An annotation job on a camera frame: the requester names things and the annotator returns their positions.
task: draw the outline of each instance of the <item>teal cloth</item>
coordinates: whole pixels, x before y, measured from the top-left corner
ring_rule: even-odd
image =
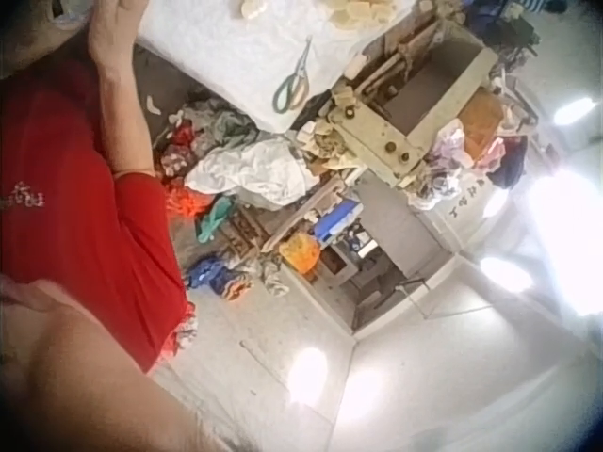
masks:
[[[214,205],[211,206],[202,218],[197,218],[195,221],[195,229],[197,232],[197,241],[199,243],[207,243],[214,236],[214,232],[232,213],[235,205],[230,198],[222,196],[218,198]]]

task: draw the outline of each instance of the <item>sewing machine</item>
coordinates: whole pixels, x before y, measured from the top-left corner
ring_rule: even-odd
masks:
[[[336,107],[329,121],[380,179],[404,186],[437,132],[457,118],[496,61],[497,55],[460,25],[434,23],[401,44],[355,90],[353,109]],[[414,71],[417,62],[421,67]]]

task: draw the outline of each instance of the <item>scissors handle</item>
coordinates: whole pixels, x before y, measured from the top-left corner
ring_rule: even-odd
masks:
[[[310,84],[307,77],[294,73],[288,76],[274,93],[272,107],[279,114],[294,110],[303,105],[309,91]]]
[[[298,83],[293,89],[293,96],[289,105],[289,110],[296,110],[305,104],[305,100],[310,92],[310,82],[307,77],[298,77]]]

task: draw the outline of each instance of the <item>red t-shirt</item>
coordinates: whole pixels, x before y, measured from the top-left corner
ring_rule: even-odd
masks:
[[[2,272],[62,285],[148,371],[186,294],[162,185],[144,174],[114,180],[98,152],[93,80],[70,62],[3,82]]]

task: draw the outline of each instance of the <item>white fabric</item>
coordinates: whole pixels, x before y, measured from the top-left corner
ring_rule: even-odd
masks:
[[[151,0],[139,39],[226,101],[247,113],[260,129],[283,133],[299,111],[272,109],[274,92],[294,72],[305,40],[310,97],[329,89],[353,57],[411,11],[415,0],[395,0],[394,22],[362,31],[342,31],[320,0],[269,0],[253,20],[238,0]]]
[[[185,178],[187,187],[202,193],[242,189],[280,207],[298,200],[317,183],[318,177],[291,155],[288,141],[282,138],[212,151]]]

